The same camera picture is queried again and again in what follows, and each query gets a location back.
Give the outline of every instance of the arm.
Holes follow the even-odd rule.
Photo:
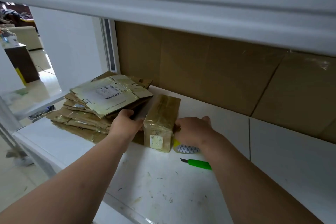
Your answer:
[[[322,222],[214,131],[208,116],[178,119],[178,141],[197,146],[210,163],[235,224]]]
[[[92,223],[121,156],[142,120],[122,110],[107,137],[81,158],[0,213],[0,223]]]

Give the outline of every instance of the floor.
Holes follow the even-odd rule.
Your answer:
[[[5,101],[13,112],[30,107],[61,91],[44,50],[31,51],[30,56],[39,71],[40,80],[28,83],[25,89],[7,97]],[[63,102],[64,100],[56,103],[55,107],[61,108]],[[28,118],[21,121],[24,126],[30,123]],[[35,164],[23,167],[14,158],[6,158],[7,150],[10,150],[9,145],[0,137],[0,212],[48,179]]]

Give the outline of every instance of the beige couch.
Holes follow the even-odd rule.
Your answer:
[[[13,27],[7,30],[14,33],[19,43],[26,45],[29,51],[43,48],[35,27]]]

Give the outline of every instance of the green utility knife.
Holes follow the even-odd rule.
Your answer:
[[[183,158],[181,158],[181,160],[183,162],[188,163],[191,166],[194,166],[194,167],[200,167],[200,168],[212,170],[210,164],[208,162],[205,162],[205,161],[196,160],[196,159],[188,159],[187,160],[187,159],[183,159]]]

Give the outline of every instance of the green handle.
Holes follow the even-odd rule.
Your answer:
[[[200,168],[212,170],[210,164],[205,161],[196,160],[196,159],[188,159],[188,164],[194,167],[200,167]]]

